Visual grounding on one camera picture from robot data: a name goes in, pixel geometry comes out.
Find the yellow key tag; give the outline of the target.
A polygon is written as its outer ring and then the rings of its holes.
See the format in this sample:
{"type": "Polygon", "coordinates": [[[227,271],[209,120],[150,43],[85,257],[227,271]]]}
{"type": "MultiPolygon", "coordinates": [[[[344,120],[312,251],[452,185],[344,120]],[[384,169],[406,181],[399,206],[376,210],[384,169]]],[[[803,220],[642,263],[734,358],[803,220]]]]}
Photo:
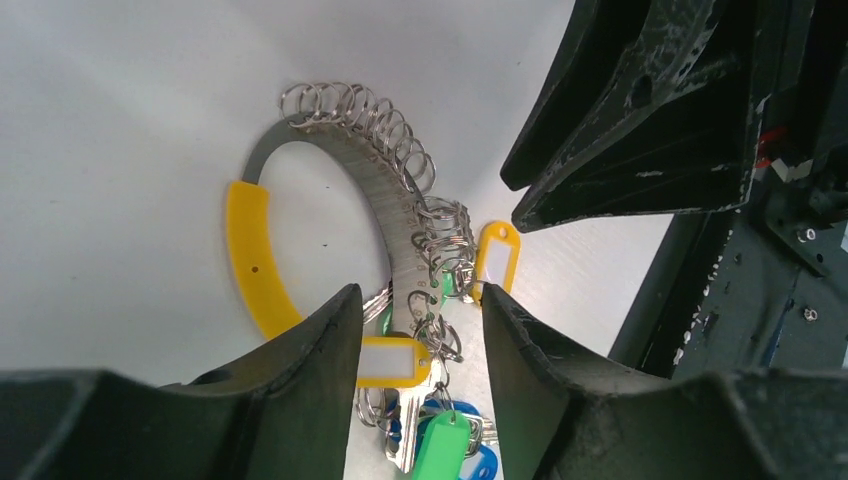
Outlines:
{"type": "Polygon", "coordinates": [[[431,373],[431,363],[428,349],[413,338],[365,337],[361,343],[356,387],[414,387],[431,373]]]}
{"type": "Polygon", "coordinates": [[[510,223],[493,221],[482,229],[471,291],[476,306],[481,306],[486,283],[498,285],[507,293],[512,291],[520,252],[520,234],[510,223]]]}

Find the green key tag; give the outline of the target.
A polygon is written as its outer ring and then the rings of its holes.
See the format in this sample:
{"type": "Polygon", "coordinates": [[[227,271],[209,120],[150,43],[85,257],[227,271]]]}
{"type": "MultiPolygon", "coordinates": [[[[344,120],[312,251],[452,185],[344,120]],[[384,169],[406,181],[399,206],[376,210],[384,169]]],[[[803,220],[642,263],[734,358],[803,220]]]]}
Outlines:
{"type": "Polygon", "coordinates": [[[419,449],[414,480],[456,480],[469,446],[469,420],[457,410],[435,415],[429,422],[419,449]]]}

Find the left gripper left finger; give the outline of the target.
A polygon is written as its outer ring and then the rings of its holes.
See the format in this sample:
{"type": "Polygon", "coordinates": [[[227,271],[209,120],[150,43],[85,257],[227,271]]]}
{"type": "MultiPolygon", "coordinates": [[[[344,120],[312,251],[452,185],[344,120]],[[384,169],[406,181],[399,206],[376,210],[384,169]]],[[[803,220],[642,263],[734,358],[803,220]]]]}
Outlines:
{"type": "Polygon", "coordinates": [[[339,479],[362,339],[362,293],[187,384],[108,370],[1,375],[5,479],[339,479]]]}

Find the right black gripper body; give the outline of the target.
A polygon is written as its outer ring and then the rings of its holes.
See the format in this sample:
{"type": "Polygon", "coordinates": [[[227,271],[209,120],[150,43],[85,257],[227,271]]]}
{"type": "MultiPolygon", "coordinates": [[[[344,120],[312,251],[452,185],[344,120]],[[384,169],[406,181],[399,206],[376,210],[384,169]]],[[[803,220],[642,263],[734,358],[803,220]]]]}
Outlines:
{"type": "Polygon", "coordinates": [[[847,5],[755,18],[747,200],[672,219],[609,353],[649,374],[847,366],[847,5]]]}

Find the large keyring with yellow handle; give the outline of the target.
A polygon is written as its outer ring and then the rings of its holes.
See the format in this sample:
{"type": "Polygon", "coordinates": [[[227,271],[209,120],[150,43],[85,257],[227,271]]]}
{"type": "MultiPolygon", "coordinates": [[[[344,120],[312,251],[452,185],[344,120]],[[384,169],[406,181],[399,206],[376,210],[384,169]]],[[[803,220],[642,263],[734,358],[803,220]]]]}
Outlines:
{"type": "Polygon", "coordinates": [[[359,83],[300,82],[225,194],[231,272],[249,317],[274,338],[305,317],[330,277],[364,280],[370,334],[395,331],[453,361],[442,314],[470,301],[477,245],[467,208],[432,192],[436,165],[405,115],[359,83]]]}

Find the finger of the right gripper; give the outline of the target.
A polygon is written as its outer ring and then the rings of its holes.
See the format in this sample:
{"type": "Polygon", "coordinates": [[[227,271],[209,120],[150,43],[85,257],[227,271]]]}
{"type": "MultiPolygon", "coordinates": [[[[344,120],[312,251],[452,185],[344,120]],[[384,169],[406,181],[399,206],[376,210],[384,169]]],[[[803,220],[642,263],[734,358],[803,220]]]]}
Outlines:
{"type": "Polygon", "coordinates": [[[517,191],[673,191],[671,172],[616,154],[647,113],[632,103],[646,78],[665,88],[676,59],[673,1],[578,1],[501,178],[517,191]]]}
{"type": "Polygon", "coordinates": [[[646,78],[631,101],[647,113],[616,154],[637,167],[671,172],[673,191],[531,191],[511,221],[529,233],[579,220],[728,210],[747,195],[755,1],[673,1],[676,59],[665,88],[646,78]]]}

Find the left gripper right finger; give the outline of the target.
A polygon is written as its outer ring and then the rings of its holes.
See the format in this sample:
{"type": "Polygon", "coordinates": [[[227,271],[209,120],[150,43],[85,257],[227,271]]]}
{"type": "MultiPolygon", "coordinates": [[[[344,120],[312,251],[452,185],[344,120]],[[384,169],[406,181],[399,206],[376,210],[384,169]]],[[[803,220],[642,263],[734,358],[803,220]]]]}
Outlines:
{"type": "Polygon", "coordinates": [[[684,381],[610,360],[482,289],[507,479],[843,479],[847,375],[736,370],[684,381]]]}

